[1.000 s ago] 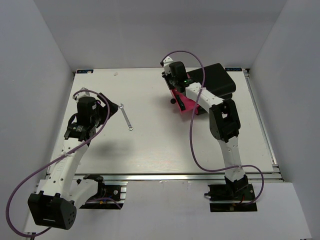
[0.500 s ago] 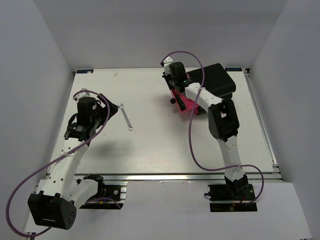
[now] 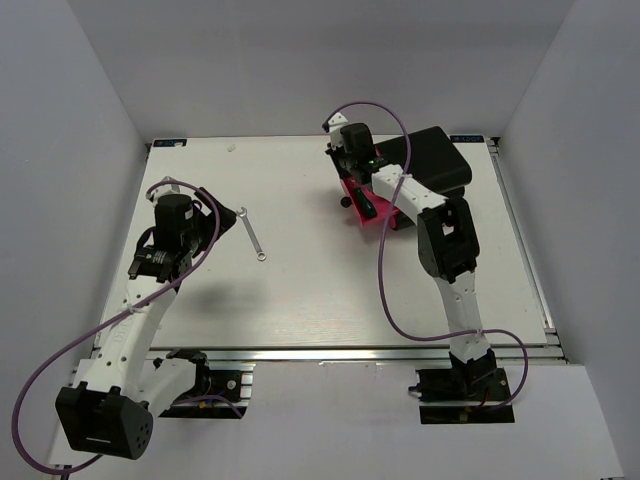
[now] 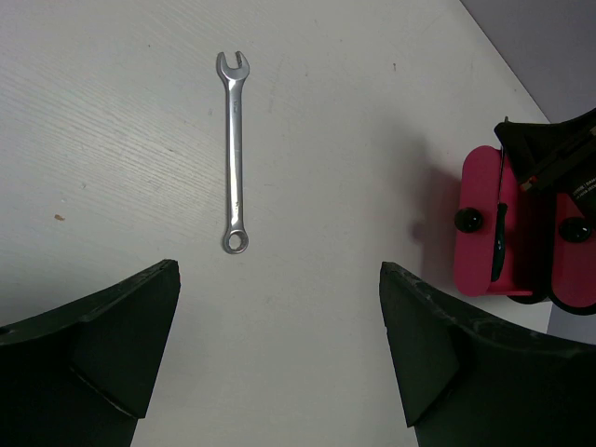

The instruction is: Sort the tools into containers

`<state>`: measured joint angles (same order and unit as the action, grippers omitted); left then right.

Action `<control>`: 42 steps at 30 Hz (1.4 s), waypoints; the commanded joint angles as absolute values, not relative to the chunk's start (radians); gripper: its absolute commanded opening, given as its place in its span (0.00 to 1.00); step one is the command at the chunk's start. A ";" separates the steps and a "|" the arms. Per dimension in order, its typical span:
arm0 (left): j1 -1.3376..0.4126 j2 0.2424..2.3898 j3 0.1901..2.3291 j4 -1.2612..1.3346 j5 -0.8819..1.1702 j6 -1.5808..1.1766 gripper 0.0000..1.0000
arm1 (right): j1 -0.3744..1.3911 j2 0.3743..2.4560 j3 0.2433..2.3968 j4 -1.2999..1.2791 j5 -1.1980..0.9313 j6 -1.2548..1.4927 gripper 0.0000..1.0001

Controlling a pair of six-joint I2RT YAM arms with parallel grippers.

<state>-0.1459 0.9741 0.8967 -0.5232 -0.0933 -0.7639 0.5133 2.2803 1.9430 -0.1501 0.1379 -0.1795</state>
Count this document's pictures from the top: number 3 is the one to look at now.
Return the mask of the large green-handled screwdriver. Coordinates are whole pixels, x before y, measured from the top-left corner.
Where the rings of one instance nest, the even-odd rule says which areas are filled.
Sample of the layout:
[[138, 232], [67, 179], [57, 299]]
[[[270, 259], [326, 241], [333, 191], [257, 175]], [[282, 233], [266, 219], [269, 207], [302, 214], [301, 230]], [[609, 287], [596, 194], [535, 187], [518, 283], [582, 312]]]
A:
[[358, 213], [363, 219], [369, 220], [377, 217], [377, 210], [371, 200], [366, 196], [361, 187], [352, 191], [352, 201]]

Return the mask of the black drawer cabinet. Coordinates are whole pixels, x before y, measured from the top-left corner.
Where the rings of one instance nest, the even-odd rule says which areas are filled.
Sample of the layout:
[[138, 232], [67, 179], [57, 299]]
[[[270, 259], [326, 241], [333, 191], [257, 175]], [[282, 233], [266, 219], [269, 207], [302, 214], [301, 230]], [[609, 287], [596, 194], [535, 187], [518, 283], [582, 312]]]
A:
[[[409, 134], [411, 161], [408, 174], [426, 188], [447, 198], [462, 197], [465, 187], [472, 180], [472, 170], [463, 155], [454, 146], [450, 137], [439, 126], [430, 127]], [[395, 137], [374, 144], [379, 156], [389, 164], [404, 167], [406, 163], [406, 142], [404, 137]], [[373, 181], [371, 191], [387, 203], [395, 185], [383, 187], [383, 193], [375, 193]], [[390, 219], [390, 228], [401, 230], [414, 224], [403, 214], [398, 199]]]

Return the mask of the pink drawer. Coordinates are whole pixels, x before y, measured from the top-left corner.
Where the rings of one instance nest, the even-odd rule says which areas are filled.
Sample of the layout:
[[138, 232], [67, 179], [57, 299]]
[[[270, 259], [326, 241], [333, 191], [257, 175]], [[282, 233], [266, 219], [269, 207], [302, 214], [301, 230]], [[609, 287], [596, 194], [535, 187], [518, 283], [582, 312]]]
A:
[[382, 221], [389, 210], [390, 201], [373, 193], [370, 187], [361, 185], [353, 177], [340, 180], [343, 196], [340, 205], [355, 210], [362, 226]]

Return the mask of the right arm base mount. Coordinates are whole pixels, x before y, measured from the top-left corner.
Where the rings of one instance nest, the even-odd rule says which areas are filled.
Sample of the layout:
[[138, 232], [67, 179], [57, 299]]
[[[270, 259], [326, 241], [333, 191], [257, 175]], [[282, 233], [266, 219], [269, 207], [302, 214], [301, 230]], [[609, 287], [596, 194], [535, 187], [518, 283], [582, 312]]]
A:
[[505, 371], [497, 371], [474, 385], [449, 369], [416, 371], [417, 382], [407, 388], [419, 402], [423, 425], [513, 424], [513, 407], [502, 405], [511, 391]]

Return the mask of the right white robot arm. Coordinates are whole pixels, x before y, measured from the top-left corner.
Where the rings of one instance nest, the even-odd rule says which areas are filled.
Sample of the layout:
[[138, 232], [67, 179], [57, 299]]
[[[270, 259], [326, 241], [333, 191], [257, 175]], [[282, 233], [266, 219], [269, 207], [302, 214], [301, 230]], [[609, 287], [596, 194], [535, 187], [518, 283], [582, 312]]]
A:
[[482, 333], [475, 293], [479, 241], [464, 188], [470, 165], [439, 126], [377, 143], [364, 123], [341, 113], [323, 126], [345, 195], [362, 223], [387, 219], [393, 230], [417, 231], [423, 269], [436, 282], [450, 340], [449, 369], [416, 386], [426, 401], [482, 400], [495, 380], [495, 354]]

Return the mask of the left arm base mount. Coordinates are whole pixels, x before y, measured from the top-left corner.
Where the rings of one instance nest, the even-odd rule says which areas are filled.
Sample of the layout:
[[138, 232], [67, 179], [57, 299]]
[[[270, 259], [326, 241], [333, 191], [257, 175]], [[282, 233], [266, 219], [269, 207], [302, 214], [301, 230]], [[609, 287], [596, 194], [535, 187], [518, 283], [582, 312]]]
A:
[[195, 386], [180, 394], [161, 417], [239, 420], [248, 408], [252, 386], [252, 365], [213, 363], [199, 367]]

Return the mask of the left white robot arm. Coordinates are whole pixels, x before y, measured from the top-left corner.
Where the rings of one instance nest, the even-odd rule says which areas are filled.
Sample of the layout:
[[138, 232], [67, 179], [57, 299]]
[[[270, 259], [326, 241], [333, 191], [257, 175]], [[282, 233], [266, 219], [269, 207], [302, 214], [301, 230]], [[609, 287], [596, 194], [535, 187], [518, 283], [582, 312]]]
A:
[[154, 223], [138, 238], [127, 270], [123, 319], [106, 338], [75, 387], [55, 401], [71, 449], [135, 460], [147, 449], [154, 421], [181, 398], [199, 399], [211, 387], [205, 356], [176, 350], [143, 372], [161, 321], [214, 240], [234, 226], [236, 214], [206, 189], [170, 180], [147, 193]]

